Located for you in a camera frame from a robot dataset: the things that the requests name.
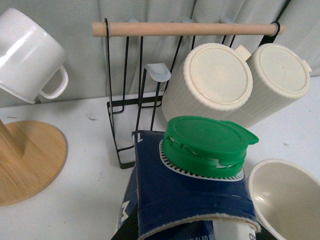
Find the wooden rod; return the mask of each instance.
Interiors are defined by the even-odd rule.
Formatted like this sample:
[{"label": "wooden rod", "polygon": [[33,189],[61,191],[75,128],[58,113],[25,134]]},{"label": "wooden rod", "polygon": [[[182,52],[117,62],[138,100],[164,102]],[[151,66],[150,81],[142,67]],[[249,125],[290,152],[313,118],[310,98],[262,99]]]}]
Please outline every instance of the wooden rod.
[{"label": "wooden rod", "polygon": [[23,149],[0,120],[0,161],[3,159],[22,158],[23,155]]},{"label": "wooden rod", "polygon": [[[109,22],[109,37],[139,36],[205,36],[205,35],[269,35],[276,34],[276,24],[240,23],[172,23],[172,22]],[[93,22],[94,37],[106,37],[104,22]],[[279,34],[285,31],[280,26]]]}]

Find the cream bowl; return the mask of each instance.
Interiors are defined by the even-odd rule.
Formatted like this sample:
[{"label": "cream bowl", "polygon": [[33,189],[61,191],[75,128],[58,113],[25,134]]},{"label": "cream bowl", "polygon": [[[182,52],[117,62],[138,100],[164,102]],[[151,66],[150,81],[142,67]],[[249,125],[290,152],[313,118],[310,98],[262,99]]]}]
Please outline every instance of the cream bowl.
[{"label": "cream bowl", "polygon": [[268,159],[248,180],[258,222],[278,240],[320,239],[320,182],[289,161]]}]

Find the bowl rim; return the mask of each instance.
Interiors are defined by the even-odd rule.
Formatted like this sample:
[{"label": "bowl rim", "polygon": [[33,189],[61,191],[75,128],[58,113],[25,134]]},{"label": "bowl rim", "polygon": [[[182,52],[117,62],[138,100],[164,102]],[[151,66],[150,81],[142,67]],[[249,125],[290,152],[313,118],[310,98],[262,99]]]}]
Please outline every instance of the bowl rim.
[{"label": "bowl rim", "polygon": [[[320,188],[320,181],[313,175],[311,174],[309,171],[307,171],[306,169],[304,169],[303,167],[301,167],[298,164],[295,164],[291,161],[288,160],[283,160],[283,159],[278,159],[278,158],[271,158],[271,159],[265,159],[260,161],[259,163],[257,163],[248,178],[248,190],[249,190],[249,194],[251,197],[251,200],[253,202],[253,205],[255,205],[255,198],[254,198],[254,191],[253,191],[253,185],[254,185],[254,176],[256,175],[257,171],[264,165],[268,165],[268,164],[283,164],[283,165],[287,165],[290,166],[294,169],[297,169],[299,171],[301,171],[303,174],[305,174],[308,178],[310,178],[310,180],[312,180],[313,182],[315,182],[319,188]],[[254,206],[254,211],[255,211],[255,215],[256,218],[258,220],[258,222],[263,225],[275,238],[277,238],[278,240],[287,240],[286,238],[284,238],[282,235],[280,235],[280,233],[278,233],[266,220],[266,218],[264,217],[264,215],[262,214],[262,212],[256,207]]]}]

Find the green lid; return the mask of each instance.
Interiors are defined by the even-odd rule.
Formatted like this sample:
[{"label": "green lid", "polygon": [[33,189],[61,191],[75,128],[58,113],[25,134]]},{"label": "green lid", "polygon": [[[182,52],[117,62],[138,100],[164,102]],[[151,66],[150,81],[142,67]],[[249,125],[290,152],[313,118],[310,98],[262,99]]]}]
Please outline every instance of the green lid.
[{"label": "green lid", "polygon": [[162,150],[169,161],[196,175],[227,178],[238,174],[248,145],[259,139],[231,121],[178,116],[168,122]]}]

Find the wooden base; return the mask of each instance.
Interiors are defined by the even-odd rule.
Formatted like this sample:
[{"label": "wooden base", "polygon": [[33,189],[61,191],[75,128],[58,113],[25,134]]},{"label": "wooden base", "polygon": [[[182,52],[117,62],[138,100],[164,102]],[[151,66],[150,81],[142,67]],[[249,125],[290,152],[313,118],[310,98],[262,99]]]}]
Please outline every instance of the wooden base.
[{"label": "wooden base", "polygon": [[47,187],[62,170],[67,144],[54,126],[40,121],[6,124],[22,155],[0,149],[0,206],[26,200]]}]

